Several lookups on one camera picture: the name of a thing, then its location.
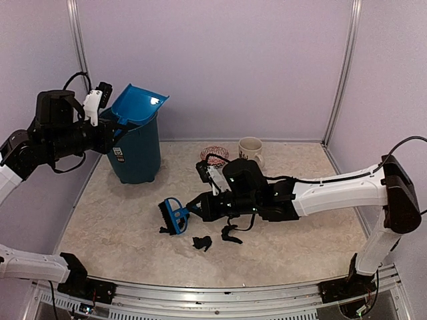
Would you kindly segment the blue plastic dustpan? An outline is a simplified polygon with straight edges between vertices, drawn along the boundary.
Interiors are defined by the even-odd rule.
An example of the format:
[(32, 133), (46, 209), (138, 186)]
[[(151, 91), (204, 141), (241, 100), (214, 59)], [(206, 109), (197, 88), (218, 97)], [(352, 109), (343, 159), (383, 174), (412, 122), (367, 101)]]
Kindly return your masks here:
[(111, 106), (111, 112), (118, 118), (118, 123), (127, 125), (145, 125), (169, 99), (131, 83), (123, 90)]

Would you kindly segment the blue hand brush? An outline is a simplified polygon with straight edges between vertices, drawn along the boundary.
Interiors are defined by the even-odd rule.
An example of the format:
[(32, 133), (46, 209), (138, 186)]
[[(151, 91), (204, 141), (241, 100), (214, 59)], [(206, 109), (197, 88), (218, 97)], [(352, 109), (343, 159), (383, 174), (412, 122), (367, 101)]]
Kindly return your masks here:
[(187, 229), (189, 211), (175, 197), (164, 199), (159, 205), (165, 227), (160, 227), (160, 233), (180, 235)]

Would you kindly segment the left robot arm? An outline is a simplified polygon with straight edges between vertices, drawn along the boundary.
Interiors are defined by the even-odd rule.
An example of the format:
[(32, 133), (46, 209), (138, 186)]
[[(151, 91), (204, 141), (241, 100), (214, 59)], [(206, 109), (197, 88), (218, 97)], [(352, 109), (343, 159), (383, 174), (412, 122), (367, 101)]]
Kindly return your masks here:
[[(113, 89), (101, 82), (80, 103), (64, 87), (37, 96), (35, 116), (27, 129), (14, 131), (1, 146), (1, 200), (42, 165), (56, 174), (56, 163), (74, 155), (86, 159), (87, 151), (109, 153), (125, 135), (124, 125), (99, 117)], [(1, 278), (50, 281), (72, 289), (81, 297), (93, 291), (93, 281), (80, 260), (71, 253), (43, 255), (1, 246)]]

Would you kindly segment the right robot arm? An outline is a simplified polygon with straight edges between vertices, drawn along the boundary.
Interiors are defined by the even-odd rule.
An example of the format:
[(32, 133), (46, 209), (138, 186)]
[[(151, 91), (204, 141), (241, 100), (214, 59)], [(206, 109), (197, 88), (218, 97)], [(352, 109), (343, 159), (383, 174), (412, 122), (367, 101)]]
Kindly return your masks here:
[(258, 214), (269, 222), (298, 220), (314, 213), (347, 207), (377, 206), (382, 210), (363, 249), (350, 262), (341, 289), (355, 296), (371, 282), (381, 262), (404, 234), (422, 222), (412, 180), (392, 152), (377, 165), (347, 174), (312, 180), (289, 176), (266, 177), (256, 161), (247, 157), (227, 160), (220, 177), (209, 172), (207, 159), (196, 165), (201, 180), (212, 191), (198, 195), (186, 208), (205, 222), (222, 217)]

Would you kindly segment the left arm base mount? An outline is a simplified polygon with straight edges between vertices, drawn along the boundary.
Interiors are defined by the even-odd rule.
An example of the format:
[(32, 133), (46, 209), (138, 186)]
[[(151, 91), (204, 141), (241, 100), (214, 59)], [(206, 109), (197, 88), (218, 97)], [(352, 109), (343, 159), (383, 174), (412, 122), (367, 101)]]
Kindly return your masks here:
[(94, 303), (112, 304), (117, 287), (115, 283), (88, 277), (86, 268), (74, 254), (60, 253), (59, 256), (67, 263), (69, 275), (57, 285), (58, 292)]

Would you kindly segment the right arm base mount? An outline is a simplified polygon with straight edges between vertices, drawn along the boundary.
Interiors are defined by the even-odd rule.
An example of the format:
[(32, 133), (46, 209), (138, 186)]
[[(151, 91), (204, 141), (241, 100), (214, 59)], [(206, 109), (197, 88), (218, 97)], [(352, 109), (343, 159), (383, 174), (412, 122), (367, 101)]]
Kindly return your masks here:
[(356, 271), (355, 253), (350, 261), (349, 272), (346, 277), (322, 281), (318, 284), (318, 289), (322, 303), (331, 303), (367, 294), (369, 291), (377, 290), (374, 276), (360, 275)]

